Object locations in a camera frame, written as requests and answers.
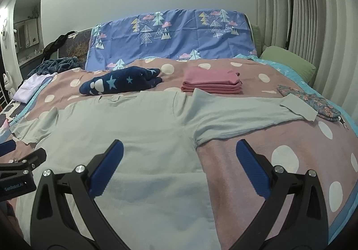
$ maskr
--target bolt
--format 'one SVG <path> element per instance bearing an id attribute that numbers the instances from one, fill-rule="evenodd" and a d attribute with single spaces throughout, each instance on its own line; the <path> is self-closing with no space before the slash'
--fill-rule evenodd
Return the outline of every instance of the bolt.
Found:
<path id="1" fill-rule="evenodd" d="M 284 168 L 280 165 L 275 166 L 275 172 L 276 173 L 283 173 Z"/>
<path id="2" fill-rule="evenodd" d="M 308 170 L 308 175 L 311 176 L 311 177 L 316 177 L 317 173 L 316 173 L 316 171 L 310 169 L 310 170 Z"/>
<path id="3" fill-rule="evenodd" d="M 84 165 L 78 165 L 76 167 L 76 172 L 77 173 L 82 173 L 82 172 L 84 172 L 85 169 L 86 169 L 86 167 Z"/>
<path id="4" fill-rule="evenodd" d="M 49 170 L 49 169 L 46 169 L 46 170 L 42 173 L 42 175 L 45 176 L 45 177 L 49 176 L 50 174 L 51 174 L 51 170 Z"/>

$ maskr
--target white polka dot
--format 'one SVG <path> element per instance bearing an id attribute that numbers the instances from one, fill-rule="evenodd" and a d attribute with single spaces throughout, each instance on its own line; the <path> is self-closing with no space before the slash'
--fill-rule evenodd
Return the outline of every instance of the white polka dot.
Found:
<path id="1" fill-rule="evenodd" d="M 272 93 L 272 94 L 276 94 L 276 91 L 261 91 L 261 92 L 267 92 L 267 93 Z"/>
<path id="2" fill-rule="evenodd" d="M 260 73 L 260 74 L 258 75 L 258 78 L 260 78 L 260 80 L 261 80 L 262 82 L 265 82 L 265 83 L 270 82 L 270 78 L 269 78 L 266 74 Z"/>
<path id="3" fill-rule="evenodd" d="M 329 206 L 332 212 L 336 212 L 343 201 L 342 186 L 338 181 L 332 182 L 329 187 Z"/>
<path id="4" fill-rule="evenodd" d="M 73 95 L 73 96 L 70 96 L 67 100 L 71 100 L 71 99 L 78 98 L 78 97 L 79 97 L 78 95 Z"/>
<path id="5" fill-rule="evenodd" d="M 55 98 L 55 96 L 53 94 L 50 94 L 50 95 L 46 96 L 45 102 L 53 101 L 54 98 Z"/>
<path id="6" fill-rule="evenodd" d="M 71 87 L 76 87 L 81 83 L 81 81 L 79 79 L 73 79 L 70 83 Z"/>
<path id="7" fill-rule="evenodd" d="M 174 66 L 172 64 L 164 64 L 161 68 L 161 71 L 164 74 L 173 74 L 174 73 Z"/>
<path id="8" fill-rule="evenodd" d="M 333 134 L 331 129 L 328 125 L 326 125 L 324 122 L 318 122 L 318 126 L 321 129 L 322 133 L 329 139 L 333 139 Z"/>
<path id="9" fill-rule="evenodd" d="M 211 65 L 209 63 L 202 63 L 198 65 L 200 68 L 210 69 Z"/>
<path id="10" fill-rule="evenodd" d="M 51 82 L 55 81 L 57 79 L 57 74 L 53 76 Z"/>
<path id="11" fill-rule="evenodd" d="M 48 114 L 48 112 L 42 112 L 42 113 L 39 115 L 39 119 L 44 119 L 47 114 Z"/>
<path id="12" fill-rule="evenodd" d="M 286 145 L 278 146 L 271 156 L 272 166 L 281 165 L 288 173 L 296 173 L 299 161 L 295 152 Z"/>
<path id="13" fill-rule="evenodd" d="M 147 58 L 147 59 L 144 60 L 144 62 L 149 63 L 149 62 L 153 61 L 154 59 L 155 58 Z"/>
<path id="14" fill-rule="evenodd" d="M 235 67 L 240 67 L 240 66 L 242 66 L 241 63 L 236 63 L 236 62 L 230 62 L 230 64 L 231 64 L 232 66 L 235 66 Z"/>
<path id="15" fill-rule="evenodd" d="M 358 163 L 355 155 L 352 153 L 350 156 L 350 163 L 352 163 L 352 166 L 354 168 L 355 172 L 358 172 Z"/>
<path id="16" fill-rule="evenodd" d="M 178 87 L 169 87 L 164 89 L 164 91 L 176 91 L 176 92 L 181 92 L 181 89 Z"/>
<path id="17" fill-rule="evenodd" d="M 96 82 L 94 83 L 94 88 L 99 92 L 103 92 L 104 91 L 103 80 L 102 79 L 96 80 Z"/>

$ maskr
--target bedspread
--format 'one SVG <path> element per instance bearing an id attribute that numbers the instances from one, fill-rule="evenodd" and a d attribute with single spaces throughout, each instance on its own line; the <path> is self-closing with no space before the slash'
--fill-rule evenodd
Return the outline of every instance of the bedspread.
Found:
<path id="1" fill-rule="evenodd" d="M 240 73 L 242 94 L 227 97 L 274 97 L 281 98 L 277 85 L 301 89 L 292 80 L 269 65 L 240 58 L 218 60 L 174 61 L 151 58 L 137 60 L 131 65 L 144 68 L 161 68 L 164 82 L 154 91 L 180 91 L 185 69 L 191 66 L 230 68 Z M 35 107 L 26 118 L 44 117 L 51 107 L 65 108 L 72 102 L 89 97 L 80 96 L 81 83 L 107 71 L 86 72 L 73 69 L 57 75 L 40 93 Z M 267 157 L 273 165 L 281 164 L 288 172 L 304 174 L 315 169 L 320 179 L 328 213 L 330 233 L 334 221 L 342 212 L 358 179 L 356 148 L 358 138 L 351 126 L 348 130 L 339 122 L 329 122 L 319 117 L 313 123 L 292 121 L 257 130 L 227 140 L 212 140 L 197 148 L 197 154 L 206 173 L 216 231 L 223 250 L 229 249 L 244 232 L 257 214 L 264 198 L 256 194 L 245 171 L 236 157 L 235 146 L 246 139 L 259 154 Z M 31 146 L 17 141 L 17 149 L 0 162 L 20 158 L 31 152 Z M 288 212 L 291 198 L 287 198 L 270 237 L 277 234 Z M 24 212 L 17 204 L 17 213 Z M 29 225 L 21 225 L 23 230 Z"/>
<path id="2" fill-rule="evenodd" d="M 243 13 L 174 10 L 142 14 L 95 26 L 85 69 L 120 69 L 136 59 L 233 58 L 255 54 Z"/>

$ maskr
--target white bunny figurine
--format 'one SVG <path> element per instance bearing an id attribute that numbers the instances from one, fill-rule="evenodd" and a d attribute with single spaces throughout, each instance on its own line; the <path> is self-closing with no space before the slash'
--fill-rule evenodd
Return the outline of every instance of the white bunny figurine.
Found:
<path id="1" fill-rule="evenodd" d="M 11 78 L 11 75 L 9 74 L 8 71 L 6 71 L 6 74 L 3 74 L 3 77 L 4 77 L 5 89 L 9 92 L 10 99 L 13 99 L 14 94 L 16 92 L 16 90 L 13 88 L 13 79 Z"/>

